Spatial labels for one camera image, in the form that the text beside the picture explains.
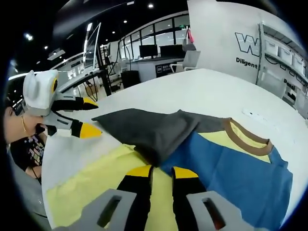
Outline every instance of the brown collar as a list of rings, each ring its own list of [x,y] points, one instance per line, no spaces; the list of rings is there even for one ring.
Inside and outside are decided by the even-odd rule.
[[[255,142],[266,144],[266,146],[263,148],[256,148],[256,147],[252,147],[248,145],[236,135],[236,133],[233,131],[231,127],[231,123],[233,123],[246,137],[254,140]],[[263,139],[259,136],[256,136],[255,134],[246,130],[242,125],[240,125],[238,122],[236,122],[232,118],[223,119],[223,125],[224,125],[225,131],[228,134],[229,138],[239,147],[244,149],[245,151],[249,152],[250,154],[258,155],[258,156],[264,156],[264,155],[270,154],[273,148],[273,144],[270,142],[270,140]]]

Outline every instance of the table surface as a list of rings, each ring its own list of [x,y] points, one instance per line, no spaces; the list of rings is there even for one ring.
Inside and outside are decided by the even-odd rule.
[[[224,73],[197,69],[174,73],[122,90],[98,101],[99,108],[65,115],[91,122],[91,118],[127,108],[173,113],[179,109],[217,117],[232,117],[263,138],[270,138],[289,162],[293,186],[286,218],[308,184],[308,128],[300,114],[270,92]],[[46,214],[54,227],[47,201],[48,189],[75,175],[120,143],[104,132],[100,138],[48,137],[42,166],[42,192]]]

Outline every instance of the person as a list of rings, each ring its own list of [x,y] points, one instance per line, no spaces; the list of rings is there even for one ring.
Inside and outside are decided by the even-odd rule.
[[[10,146],[12,158],[26,174],[40,181],[47,136],[44,133],[37,134],[37,130],[38,125],[43,123],[43,118],[27,112],[18,116],[9,99],[6,99],[5,104],[4,137]]]

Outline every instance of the ceiling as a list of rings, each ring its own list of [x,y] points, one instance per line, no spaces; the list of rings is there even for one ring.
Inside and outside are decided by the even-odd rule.
[[[102,23],[99,44],[116,41],[129,32],[155,19],[169,14],[188,10],[187,0],[53,0],[34,16],[25,33],[33,40],[22,40],[16,48],[14,63],[10,75],[30,70],[43,71],[58,64],[61,59],[47,60],[49,54],[60,48],[65,51],[62,59],[67,59],[83,51],[88,23]],[[245,0],[231,2],[247,4]],[[259,0],[249,1],[249,5],[272,12],[269,6]],[[12,100],[18,101],[22,95],[23,78],[9,82]]]

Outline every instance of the bracelet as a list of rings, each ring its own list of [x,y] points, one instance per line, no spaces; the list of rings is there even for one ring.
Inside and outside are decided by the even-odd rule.
[[[27,130],[26,130],[25,122],[24,122],[24,117],[23,117],[23,116],[21,116],[21,123],[23,124],[23,128],[24,128],[25,134],[26,134],[28,137],[31,137],[31,136],[29,135],[29,133],[27,132]]]

